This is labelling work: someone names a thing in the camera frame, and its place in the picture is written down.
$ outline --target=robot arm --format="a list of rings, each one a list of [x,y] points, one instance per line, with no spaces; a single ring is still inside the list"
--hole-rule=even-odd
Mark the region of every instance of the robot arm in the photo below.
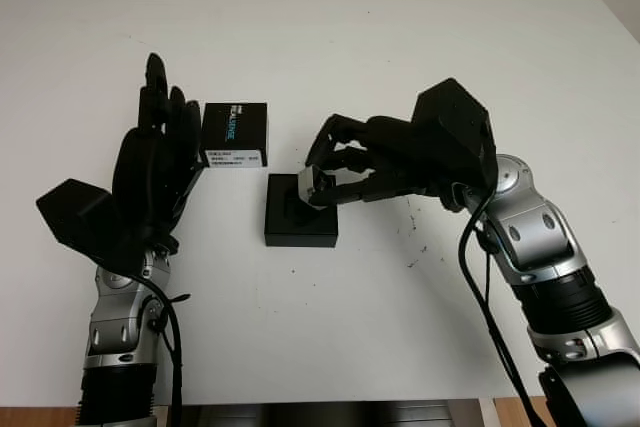
[[[354,140],[363,149],[335,150]],[[548,364],[540,382],[556,423],[640,425],[636,341],[595,285],[560,210],[535,190],[524,162],[495,154],[486,110],[455,80],[422,93],[410,122],[332,116],[306,165],[299,194],[315,208],[409,193],[439,197],[454,212],[466,208],[475,215],[482,207],[484,248],[521,302],[534,348]],[[339,168],[373,172],[331,187],[323,170]],[[481,307],[495,329],[488,305]]]
[[[162,336],[174,364],[172,425],[180,425],[181,345],[172,302],[164,294],[171,231],[204,165],[198,160],[200,109],[168,92],[162,60],[149,56],[138,125],[122,142],[112,194],[69,179],[38,199],[56,239],[97,265],[77,425],[155,427],[153,384]],[[173,348],[164,333],[173,333]]]

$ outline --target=wooden floor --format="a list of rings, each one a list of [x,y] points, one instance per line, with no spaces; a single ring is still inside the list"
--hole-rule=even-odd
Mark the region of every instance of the wooden floor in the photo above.
[[[533,406],[548,427],[555,427],[543,397],[534,397]],[[501,427],[529,427],[519,399],[495,399]],[[74,425],[75,408],[0,408],[0,427],[70,427]]]

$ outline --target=small black box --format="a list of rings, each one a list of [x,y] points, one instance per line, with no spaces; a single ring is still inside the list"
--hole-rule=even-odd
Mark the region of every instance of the small black box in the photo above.
[[[200,145],[209,167],[266,167],[267,104],[206,104]]]
[[[335,247],[338,209],[316,210],[301,201],[296,174],[269,174],[264,240],[272,247]]]

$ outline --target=box label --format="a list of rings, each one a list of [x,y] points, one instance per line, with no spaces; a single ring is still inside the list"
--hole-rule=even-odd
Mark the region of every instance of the box label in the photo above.
[[[207,150],[209,167],[262,167],[259,150]]]

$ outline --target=black square block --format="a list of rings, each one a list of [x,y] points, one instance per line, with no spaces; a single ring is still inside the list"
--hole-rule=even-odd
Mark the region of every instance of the black square block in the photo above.
[[[264,240],[271,247],[335,247],[338,209],[316,210],[302,202],[296,174],[269,174]]]

